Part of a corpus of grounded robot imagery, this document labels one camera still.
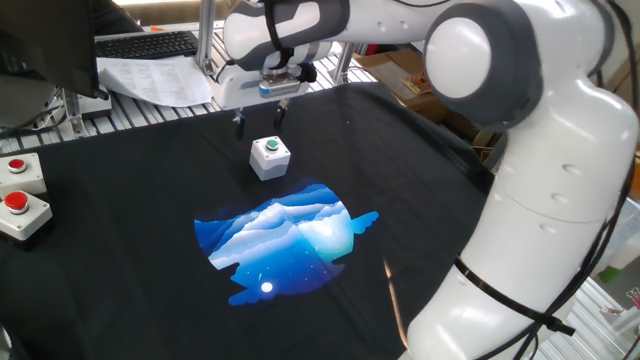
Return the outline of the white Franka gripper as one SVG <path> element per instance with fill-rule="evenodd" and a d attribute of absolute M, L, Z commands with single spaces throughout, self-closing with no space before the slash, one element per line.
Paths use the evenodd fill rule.
<path fill-rule="evenodd" d="M 239 66 L 227 66 L 214 77 L 213 100 L 222 110 L 235 110 L 232 119 L 235 137 L 244 136 L 246 118 L 242 109 L 254 105 L 279 101 L 273 120 L 277 131 L 283 130 L 284 118 L 290 98 L 304 95 L 310 88 L 308 82 L 298 79 L 298 65 L 279 70 L 244 71 Z"/>

